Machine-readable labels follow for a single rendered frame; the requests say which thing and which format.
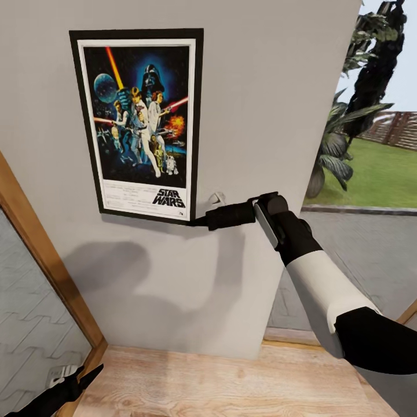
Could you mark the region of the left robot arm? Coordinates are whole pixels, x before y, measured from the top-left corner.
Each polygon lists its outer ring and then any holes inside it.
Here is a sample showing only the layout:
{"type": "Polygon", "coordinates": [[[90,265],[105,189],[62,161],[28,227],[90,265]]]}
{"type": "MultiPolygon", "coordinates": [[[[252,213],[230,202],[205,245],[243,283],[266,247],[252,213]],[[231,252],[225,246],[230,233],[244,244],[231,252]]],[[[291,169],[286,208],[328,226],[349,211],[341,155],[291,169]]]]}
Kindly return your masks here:
{"type": "Polygon", "coordinates": [[[5,417],[51,417],[66,402],[77,400],[103,368],[103,364],[95,368],[81,378],[79,384],[76,377],[85,366],[77,368],[77,365],[65,365],[50,368],[45,383],[47,390],[21,411],[8,413],[5,417]]]}

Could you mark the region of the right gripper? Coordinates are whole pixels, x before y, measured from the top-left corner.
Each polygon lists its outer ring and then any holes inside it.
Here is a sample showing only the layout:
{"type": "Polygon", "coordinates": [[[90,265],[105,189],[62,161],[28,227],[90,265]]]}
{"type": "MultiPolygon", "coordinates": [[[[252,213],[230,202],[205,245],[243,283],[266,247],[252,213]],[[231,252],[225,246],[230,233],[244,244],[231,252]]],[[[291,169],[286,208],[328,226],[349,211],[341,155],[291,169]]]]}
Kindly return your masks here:
{"type": "Polygon", "coordinates": [[[210,231],[241,225],[238,219],[237,204],[217,207],[216,209],[206,211],[205,215],[195,220],[187,221],[186,225],[208,226],[210,231]]]}

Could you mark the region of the poster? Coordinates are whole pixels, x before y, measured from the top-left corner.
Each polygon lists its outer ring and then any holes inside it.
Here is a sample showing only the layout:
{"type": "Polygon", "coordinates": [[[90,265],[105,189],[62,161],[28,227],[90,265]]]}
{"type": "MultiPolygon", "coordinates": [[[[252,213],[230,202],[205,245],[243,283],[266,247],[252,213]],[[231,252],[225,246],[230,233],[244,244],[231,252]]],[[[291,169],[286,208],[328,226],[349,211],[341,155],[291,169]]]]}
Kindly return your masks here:
{"type": "Polygon", "coordinates": [[[69,29],[98,212],[195,218],[204,28],[69,29]]]}

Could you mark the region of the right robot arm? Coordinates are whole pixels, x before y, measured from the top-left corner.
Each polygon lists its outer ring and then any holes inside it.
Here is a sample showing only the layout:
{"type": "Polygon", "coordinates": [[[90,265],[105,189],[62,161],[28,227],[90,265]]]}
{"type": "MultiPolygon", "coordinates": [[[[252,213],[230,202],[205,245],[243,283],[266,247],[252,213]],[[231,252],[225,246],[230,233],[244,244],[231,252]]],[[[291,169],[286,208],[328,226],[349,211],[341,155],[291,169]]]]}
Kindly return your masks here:
{"type": "Polygon", "coordinates": [[[186,225],[214,231],[258,220],[280,252],[321,345],[347,360],[400,417],[417,417],[417,331],[382,316],[323,251],[308,222],[289,210],[284,196],[266,193],[228,206],[225,198],[222,192],[211,194],[213,209],[186,225]]]}

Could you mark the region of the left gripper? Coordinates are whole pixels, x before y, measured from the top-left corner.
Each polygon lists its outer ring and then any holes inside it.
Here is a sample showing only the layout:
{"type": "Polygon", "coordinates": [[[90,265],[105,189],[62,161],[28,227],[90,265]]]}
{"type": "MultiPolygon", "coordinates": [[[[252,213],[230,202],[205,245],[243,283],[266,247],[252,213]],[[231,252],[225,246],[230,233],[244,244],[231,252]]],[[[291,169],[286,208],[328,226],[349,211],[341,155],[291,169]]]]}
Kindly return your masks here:
{"type": "Polygon", "coordinates": [[[41,417],[51,417],[66,402],[74,402],[95,380],[95,377],[102,371],[104,365],[95,368],[89,374],[80,379],[78,384],[77,376],[85,369],[82,366],[76,372],[65,378],[65,381],[58,383],[51,389],[45,390],[33,402],[38,406],[41,417]]]}

